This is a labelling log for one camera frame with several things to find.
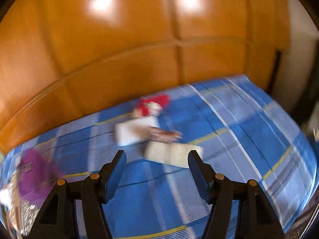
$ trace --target brown object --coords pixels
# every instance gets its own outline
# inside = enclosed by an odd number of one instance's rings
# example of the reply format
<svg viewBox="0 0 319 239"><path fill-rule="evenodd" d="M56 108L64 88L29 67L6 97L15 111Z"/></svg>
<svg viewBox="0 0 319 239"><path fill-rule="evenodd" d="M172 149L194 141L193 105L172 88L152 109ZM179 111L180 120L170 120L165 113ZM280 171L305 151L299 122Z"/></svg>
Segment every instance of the brown object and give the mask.
<svg viewBox="0 0 319 239"><path fill-rule="evenodd" d="M266 88L287 0L16 0L0 22L0 149L176 85Z"/></svg>
<svg viewBox="0 0 319 239"><path fill-rule="evenodd" d="M151 140L170 144L172 142L177 142L182 138L181 132L178 131L165 131L157 127L150 126Z"/></svg>

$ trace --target purple cloth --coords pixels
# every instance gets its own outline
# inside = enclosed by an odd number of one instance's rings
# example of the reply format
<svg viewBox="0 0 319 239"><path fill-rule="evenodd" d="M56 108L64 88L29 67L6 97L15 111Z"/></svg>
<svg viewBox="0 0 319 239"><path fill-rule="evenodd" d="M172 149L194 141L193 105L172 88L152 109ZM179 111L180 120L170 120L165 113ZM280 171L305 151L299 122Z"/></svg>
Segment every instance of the purple cloth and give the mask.
<svg viewBox="0 0 319 239"><path fill-rule="evenodd" d="M56 180L62 176L53 162L47 163L34 149L22 153L19 164L21 197L42 206Z"/></svg>

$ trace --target silver glittery object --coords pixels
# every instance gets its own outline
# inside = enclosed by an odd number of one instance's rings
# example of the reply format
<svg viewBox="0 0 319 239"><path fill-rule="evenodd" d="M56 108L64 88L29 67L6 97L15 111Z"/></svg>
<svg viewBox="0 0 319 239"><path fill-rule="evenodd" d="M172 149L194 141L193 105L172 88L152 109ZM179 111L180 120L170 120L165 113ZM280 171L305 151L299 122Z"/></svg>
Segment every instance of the silver glittery object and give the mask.
<svg viewBox="0 0 319 239"><path fill-rule="evenodd" d="M21 234L28 236L32 225L40 211L40 208L31 204L28 200L22 199L21 201Z"/></svg>

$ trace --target yellow stripe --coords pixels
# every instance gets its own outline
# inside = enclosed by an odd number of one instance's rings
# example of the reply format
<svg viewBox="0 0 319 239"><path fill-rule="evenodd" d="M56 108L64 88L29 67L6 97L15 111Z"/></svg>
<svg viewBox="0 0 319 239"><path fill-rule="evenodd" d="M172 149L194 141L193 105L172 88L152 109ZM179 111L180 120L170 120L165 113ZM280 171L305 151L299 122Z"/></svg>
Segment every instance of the yellow stripe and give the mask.
<svg viewBox="0 0 319 239"><path fill-rule="evenodd" d="M50 142L50 141L52 141L52 140L54 140L54 139L56 139L56 137L51 138L51 139L50 139L49 141L47 141L47 142L39 143L39 144L37 144L34 148L36 148L36 147L38 147L38 146L40 146L40 145L44 145L44 144L46 144L46 143L48 143L48 142Z"/></svg>
<svg viewBox="0 0 319 239"><path fill-rule="evenodd" d="M216 132L209 133L208 135L200 137L198 139L195 139L195 140L189 142L188 144L197 145L197 144L204 142L206 140L209 140L217 135L221 135L221 134L225 133L226 131L227 131L227 128L225 128L225 127L220 128Z"/></svg>
<svg viewBox="0 0 319 239"><path fill-rule="evenodd" d="M148 238L154 238L154 237L159 237L159 236L163 236L163 235L169 235L181 230L186 229L186 226L180 226L180 227L176 227L170 230L166 230L163 232L159 232L159 233L155 233L155 234L150 234L150 235L140 235L140 236L131 236L131 237L119 237L119 238L115 238L115 239L148 239Z"/></svg>
<svg viewBox="0 0 319 239"><path fill-rule="evenodd" d="M63 178L69 178L69 177L76 177L76 176L82 176L82 175L88 175L89 172L81 172L81 173L72 173L68 175L64 175Z"/></svg>
<svg viewBox="0 0 319 239"><path fill-rule="evenodd" d="M111 118L111 119L108 119L108 120L105 120L105 121L96 123L95 125L102 125L102 124L105 124L105 123L110 122L110 121L112 121L112 120L116 120L116 119L119 119L119 118L122 118L122 117L126 117L126 116L128 116L128 115L130 115L130 113L125 113L125 114L122 114L122 115L118 115L118 116L113 117L113 118Z"/></svg>
<svg viewBox="0 0 319 239"><path fill-rule="evenodd" d="M272 167L271 170L269 170L264 176L263 176L263 179L267 179L269 177L269 175L271 175L272 172L274 172L278 166L280 164L282 164L282 162L287 158L287 156L289 155L289 153L291 152L292 150L292 145L290 147L288 147L288 149L286 150L286 152L281 156L281 158L278 160L277 163L275 163L275 165Z"/></svg>

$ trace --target bed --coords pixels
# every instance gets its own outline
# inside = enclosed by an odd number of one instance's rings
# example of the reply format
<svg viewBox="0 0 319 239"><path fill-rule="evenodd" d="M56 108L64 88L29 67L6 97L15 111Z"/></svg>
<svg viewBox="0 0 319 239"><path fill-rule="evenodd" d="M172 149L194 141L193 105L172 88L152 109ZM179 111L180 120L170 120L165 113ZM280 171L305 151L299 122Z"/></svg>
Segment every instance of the bed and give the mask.
<svg viewBox="0 0 319 239"><path fill-rule="evenodd" d="M203 161L229 179L255 179L287 232L318 187L317 158L289 115L245 75L161 91L172 101L159 115L160 127L183 133L182 143L203 147ZM104 205L114 238L200 238L210 212L189 169L147 161L147 142L120 147L114 125L129 119L138 100L88 115L12 149L0 165L1 188L17 157L35 148L55 161L68 182L83 180L111 162L117 150L127 167L115 197ZM86 238L81 202L79 234ZM238 202L233 201L227 238L232 238Z"/></svg>

